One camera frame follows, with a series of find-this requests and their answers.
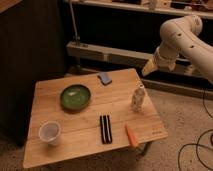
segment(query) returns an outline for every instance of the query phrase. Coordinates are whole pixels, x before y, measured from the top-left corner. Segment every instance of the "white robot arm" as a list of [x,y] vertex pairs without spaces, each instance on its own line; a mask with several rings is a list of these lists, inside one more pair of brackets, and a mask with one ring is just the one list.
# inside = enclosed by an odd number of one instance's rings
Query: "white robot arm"
[[213,47],[197,36],[202,30],[202,20],[196,15],[168,20],[160,28],[162,43],[142,70],[148,75],[158,67],[175,68],[179,54],[187,58],[213,84]]

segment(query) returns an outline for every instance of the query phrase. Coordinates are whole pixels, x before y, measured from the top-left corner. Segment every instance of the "wooden table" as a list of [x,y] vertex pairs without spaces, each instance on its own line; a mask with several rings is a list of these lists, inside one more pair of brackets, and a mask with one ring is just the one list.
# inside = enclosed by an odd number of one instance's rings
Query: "wooden table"
[[[167,137],[163,123],[147,92],[142,112],[131,111],[133,92],[141,83],[134,69],[108,72],[112,83],[104,86],[97,74],[37,82],[32,106],[24,168],[50,164],[129,146],[124,125],[134,131],[139,143]],[[79,113],[65,112],[60,105],[61,92],[72,84],[83,84],[91,91],[89,105]],[[99,116],[109,114],[113,143],[102,144]],[[62,141],[49,147],[38,138],[39,127],[50,120],[62,127]]]

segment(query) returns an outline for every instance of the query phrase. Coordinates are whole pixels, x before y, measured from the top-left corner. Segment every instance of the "green plate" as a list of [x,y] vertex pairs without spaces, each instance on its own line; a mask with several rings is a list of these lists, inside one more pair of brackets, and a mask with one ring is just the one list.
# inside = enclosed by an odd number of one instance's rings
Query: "green plate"
[[64,89],[60,100],[65,109],[80,110],[87,106],[90,97],[90,90],[86,86],[75,84]]

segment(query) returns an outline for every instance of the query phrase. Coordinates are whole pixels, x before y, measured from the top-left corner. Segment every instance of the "cup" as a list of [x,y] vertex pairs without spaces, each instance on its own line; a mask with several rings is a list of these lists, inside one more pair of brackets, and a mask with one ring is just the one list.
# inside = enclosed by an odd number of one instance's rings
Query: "cup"
[[39,129],[39,138],[41,141],[57,146],[60,143],[61,126],[56,121],[48,121]]

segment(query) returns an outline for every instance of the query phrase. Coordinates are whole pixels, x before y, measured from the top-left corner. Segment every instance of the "concrete floor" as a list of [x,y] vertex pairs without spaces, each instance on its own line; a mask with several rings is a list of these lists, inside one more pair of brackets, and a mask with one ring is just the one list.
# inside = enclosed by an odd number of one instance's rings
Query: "concrete floor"
[[[132,148],[119,149],[102,154],[86,156],[53,164],[50,167],[29,169],[67,170],[67,171],[176,171],[178,170],[178,151],[187,143],[196,143],[199,136],[213,129],[213,119],[206,113],[202,99],[147,89],[159,112],[169,137],[153,142],[146,156]],[[213,101],[205,101],[213,114]],[[211,148],[210,132],[201,139],[201,144]],[[201,159],[213,168],[213,152],[199,150]],[[22,170],[24,147],[0,138],[0,170]],[[180,157],[181,170],[206,171],[198,161],[195,146],[187,146]]]

